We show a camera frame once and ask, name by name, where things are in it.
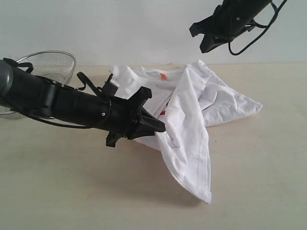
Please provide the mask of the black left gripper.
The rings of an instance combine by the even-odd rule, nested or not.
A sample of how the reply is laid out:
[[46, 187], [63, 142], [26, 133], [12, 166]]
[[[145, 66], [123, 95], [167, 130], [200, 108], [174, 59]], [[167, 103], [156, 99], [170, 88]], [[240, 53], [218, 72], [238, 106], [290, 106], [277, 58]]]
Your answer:
[[162, 121], [141, 109], [151, 97], [152, 91], [146, 87], [140, 87], [128, 99], [59, 90], [55, 100], [55, 118], [108, 131], [106, 145], [113, 147], [122, 137], [134, 140], [166, 131]]

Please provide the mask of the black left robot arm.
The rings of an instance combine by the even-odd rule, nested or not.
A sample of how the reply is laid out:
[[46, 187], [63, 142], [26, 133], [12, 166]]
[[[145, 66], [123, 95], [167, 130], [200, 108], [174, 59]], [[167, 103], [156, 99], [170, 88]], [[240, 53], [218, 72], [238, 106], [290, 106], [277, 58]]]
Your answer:
[[152, 91], [140, 87], [130, 98], [117, 97], [117, 86], [107, 79], [96, 87], [82, 72], [80, 88], [33, 74], [31, 63], [0, 61], [0, 104], [33, 120], [57, 127], [96, 128], [108, 132], [106, 145], [120, 138], [133, 140], [164, 132], [165, 125], [144, 109]]

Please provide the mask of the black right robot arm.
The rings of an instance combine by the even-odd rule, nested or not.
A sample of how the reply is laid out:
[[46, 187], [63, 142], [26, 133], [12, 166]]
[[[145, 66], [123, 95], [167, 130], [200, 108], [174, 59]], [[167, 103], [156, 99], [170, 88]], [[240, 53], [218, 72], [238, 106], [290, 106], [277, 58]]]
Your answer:
[[224, 0], [211, 16], [193, 23], [190, 34], [192, 37], [204, 35], [200, 50], [208, 53], [256, 27], [267, 28], [267, 25], [255, 22], [254, 18], [269, 4], [277, 10], [271, 0]]

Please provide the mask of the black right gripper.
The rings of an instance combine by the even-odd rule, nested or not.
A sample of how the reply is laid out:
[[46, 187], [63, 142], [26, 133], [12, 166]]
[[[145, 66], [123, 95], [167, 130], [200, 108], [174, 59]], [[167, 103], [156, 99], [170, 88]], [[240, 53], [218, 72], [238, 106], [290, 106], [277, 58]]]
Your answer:
[[200, 44], [202, 53], [208, 53], [227, 44], [236, 37], [255, 28], [253, 18], [257, 7], [255, 0], [224, 0], [212, 16], [193, 23], [189, 28], [192, 37], [203, 34]]

